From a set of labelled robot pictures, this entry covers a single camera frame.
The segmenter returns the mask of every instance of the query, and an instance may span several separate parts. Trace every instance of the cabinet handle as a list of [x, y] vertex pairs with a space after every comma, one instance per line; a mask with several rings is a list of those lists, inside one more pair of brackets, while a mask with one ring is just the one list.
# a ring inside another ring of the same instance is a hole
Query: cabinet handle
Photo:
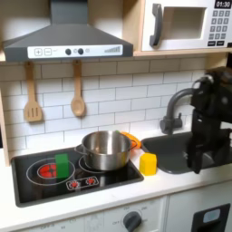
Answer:
[[160, 41], [163, 25], [163, 13], [161, 4], [153, 4], [152, 13], [156, 17], [155, 32], [150, 36], [150, 46], [157, 46]]

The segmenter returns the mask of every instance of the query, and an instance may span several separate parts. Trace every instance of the digital clock display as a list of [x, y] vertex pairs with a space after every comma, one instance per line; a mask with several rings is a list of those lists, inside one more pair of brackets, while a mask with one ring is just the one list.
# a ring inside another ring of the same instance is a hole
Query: digital clock display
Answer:
[[231, 5], [231, 0], [216, 0], [215, 2], [216, 9], [231, 9]]

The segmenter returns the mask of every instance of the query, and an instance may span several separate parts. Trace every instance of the pot handle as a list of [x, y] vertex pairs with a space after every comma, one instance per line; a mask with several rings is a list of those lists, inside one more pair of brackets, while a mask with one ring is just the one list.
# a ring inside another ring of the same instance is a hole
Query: pot handle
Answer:
[[82, 155], [87, 155], [87, 153], [83, 152], [82, 144], [76, 146], [76, 147], [74, 148], [74, 150], [75, 150], [76, 152], [82, 154]]
[[135, 141], [135, 140], [130, 140], [131, 142], [135, 142], [135, 146], [134, 147], [132, 147], [132, 148], [130, 148], [130, 150], [132, 150], [132, 149], [134, 149], [134, 148], [136, 148], [137, 146], [138, 146], [138, 143], [137, 143], [137, 141]]

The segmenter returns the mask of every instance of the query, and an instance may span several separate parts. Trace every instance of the microwave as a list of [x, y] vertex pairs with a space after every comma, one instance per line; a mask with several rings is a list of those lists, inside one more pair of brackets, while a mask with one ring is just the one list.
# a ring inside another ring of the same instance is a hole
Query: microwave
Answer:
[[231, 0], [146, 0], [142, 51], [232, 47]]

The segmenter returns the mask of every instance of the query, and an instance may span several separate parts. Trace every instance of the faucet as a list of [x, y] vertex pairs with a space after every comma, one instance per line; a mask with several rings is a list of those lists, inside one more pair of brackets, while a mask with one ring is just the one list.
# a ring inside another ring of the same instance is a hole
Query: faucet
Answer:
[[161, 128], [161, 131], [164, 134], [171, 135], [173, 133], [173, 129], [175, 128], [181, 128], [183, 125], [183, 121], [181, 119], [181, 113], [179, 114], [178, 118], [174, 118], [174, 108], [177, 103], [177, 101], [185, 96], [192, 95], [193, 89], [188, 88], [185, 90], [181, 90], [179, 92], [176, 92], [170, 99], [169, 105], [167, 108], [166, 116], [163, 117], [163, 119], [160, 121], [159, 125]]

